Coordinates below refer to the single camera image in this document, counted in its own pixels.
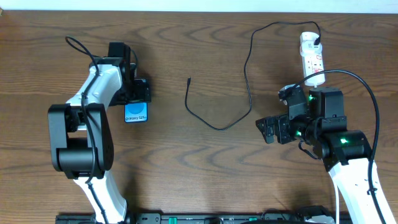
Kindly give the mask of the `blue Galaxy smartphone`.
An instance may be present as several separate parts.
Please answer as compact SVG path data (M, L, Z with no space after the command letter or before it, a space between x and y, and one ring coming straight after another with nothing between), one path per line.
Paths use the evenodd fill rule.
M124 121L126 123L141 123L147 120L147 103L131 103L124 106Z

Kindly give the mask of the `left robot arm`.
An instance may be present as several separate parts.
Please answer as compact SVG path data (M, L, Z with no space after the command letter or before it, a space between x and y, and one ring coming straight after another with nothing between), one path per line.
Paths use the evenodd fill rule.
M52 165L84 191L95 211L92 223L134 223L111 172L114 143L106 112L123 106L125 123L146 122L150 86L136 77L134 52L125 43L110 43L105 57L80 50L91 58L86 81L47 113Z

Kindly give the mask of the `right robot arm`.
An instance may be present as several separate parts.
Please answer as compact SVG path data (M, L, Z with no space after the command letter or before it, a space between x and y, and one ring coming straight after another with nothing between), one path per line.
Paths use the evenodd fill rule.
M360 130L348 130L343 93L332 87L301 87L287 97L286 114L268 116L256 126L268 144L299 140L313 147L310 157L323 161L353 223L395 223L381 189L377 169L368 170L371 147Z

